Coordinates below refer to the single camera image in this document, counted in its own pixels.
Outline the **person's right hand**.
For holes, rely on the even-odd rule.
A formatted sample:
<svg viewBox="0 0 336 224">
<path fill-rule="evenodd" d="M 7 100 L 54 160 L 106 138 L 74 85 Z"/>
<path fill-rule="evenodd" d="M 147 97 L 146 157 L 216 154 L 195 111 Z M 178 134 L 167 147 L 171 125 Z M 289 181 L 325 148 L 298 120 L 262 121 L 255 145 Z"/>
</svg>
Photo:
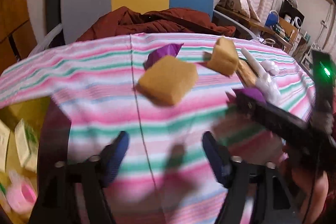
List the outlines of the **person's right hand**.
<svg viewBox="0 0 336 224">
<path fill-rule="evenodd" d="M 282 147 L 287 158 L 280 164 L 280 172 L 292 196 L 301 201 L 298 217 L 302 223 L 335 223 L 335 173 L 315 171 L 299 166 L 292 157 L 295 150 Z"/>
</svg>

